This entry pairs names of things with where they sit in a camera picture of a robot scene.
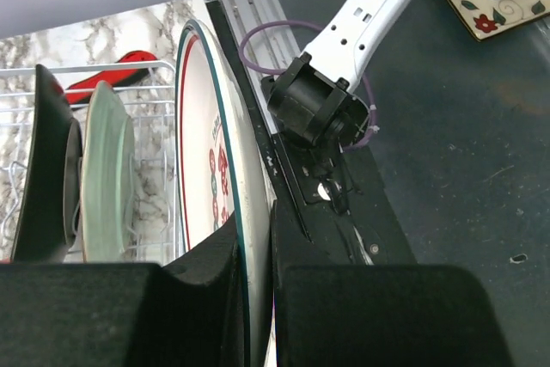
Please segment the white plate red characters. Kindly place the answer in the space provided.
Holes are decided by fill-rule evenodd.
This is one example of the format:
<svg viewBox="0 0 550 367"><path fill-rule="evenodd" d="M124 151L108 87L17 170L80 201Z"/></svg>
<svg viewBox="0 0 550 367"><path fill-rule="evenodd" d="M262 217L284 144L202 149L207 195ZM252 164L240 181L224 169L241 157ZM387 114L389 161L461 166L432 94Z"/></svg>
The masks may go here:
<svg viewBox="0 0 550 367"><path fill-rule="evenodd" d="M183 242L192 250L235 219L248 366L261 366L272 322L270 212L248 108L216 35L181 32L175 71L175 148Z"/></svg>

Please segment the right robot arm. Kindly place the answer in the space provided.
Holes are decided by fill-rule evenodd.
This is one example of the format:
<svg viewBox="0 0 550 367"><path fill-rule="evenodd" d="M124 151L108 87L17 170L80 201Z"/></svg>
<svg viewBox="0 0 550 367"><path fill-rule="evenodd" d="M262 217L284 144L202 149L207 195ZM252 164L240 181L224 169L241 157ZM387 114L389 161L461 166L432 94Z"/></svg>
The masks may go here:
<svg viewBox="0 0 550 367"><path fill-rule="evenodd" d="M369 109L354 92L366 66L411 0L346 0L271 84L269 112L306 148L356 144Z"/></svg>

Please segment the mint floral round plate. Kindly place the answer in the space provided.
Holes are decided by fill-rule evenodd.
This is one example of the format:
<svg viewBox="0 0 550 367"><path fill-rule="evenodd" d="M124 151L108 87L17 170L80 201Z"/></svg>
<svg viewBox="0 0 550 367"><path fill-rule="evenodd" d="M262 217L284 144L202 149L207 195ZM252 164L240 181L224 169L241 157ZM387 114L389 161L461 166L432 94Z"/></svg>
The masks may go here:
<svg viewBox="0 0 550 367"><path fill-rule="evenodd" d="M133 235L135 138L113 87L97 83L89 102L81 178L82 250L86 262L125 257Z"/></svg>

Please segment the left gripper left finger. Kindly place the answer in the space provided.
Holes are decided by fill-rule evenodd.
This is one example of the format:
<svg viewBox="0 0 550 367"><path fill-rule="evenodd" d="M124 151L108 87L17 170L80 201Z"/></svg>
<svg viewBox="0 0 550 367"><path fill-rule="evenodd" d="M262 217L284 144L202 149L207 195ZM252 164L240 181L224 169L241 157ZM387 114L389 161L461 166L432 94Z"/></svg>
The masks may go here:
<svg viewBox="0 0 550 367"><path fill-rule="evenodd" d="M167 266L1 267L4 366L243 366L236 220Z"/></svg>

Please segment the teal square plate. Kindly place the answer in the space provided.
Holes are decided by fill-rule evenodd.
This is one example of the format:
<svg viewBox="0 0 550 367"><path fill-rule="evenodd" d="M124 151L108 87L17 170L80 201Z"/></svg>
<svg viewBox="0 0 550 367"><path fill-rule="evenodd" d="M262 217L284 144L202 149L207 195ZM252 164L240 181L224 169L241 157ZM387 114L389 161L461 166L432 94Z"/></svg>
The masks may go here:
<svg viewBox="0 0 550 367"><path fill-rule="evenodd" d="M61 262L74 245L82 156L80 124L64 90L57 78L38 64L32 142L12 262Z"/></svg>

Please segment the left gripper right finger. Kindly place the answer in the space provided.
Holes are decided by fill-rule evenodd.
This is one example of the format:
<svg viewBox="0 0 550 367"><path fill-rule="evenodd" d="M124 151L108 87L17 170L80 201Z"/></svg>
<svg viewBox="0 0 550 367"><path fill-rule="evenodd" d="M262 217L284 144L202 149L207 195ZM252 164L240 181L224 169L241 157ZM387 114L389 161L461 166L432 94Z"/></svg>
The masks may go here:
<svg viewBox="0 0 550 367"><path fill-rule="evenodd" d="M279 365L513 365L471 272L332 263L280 203L270 225Z"/></svg>

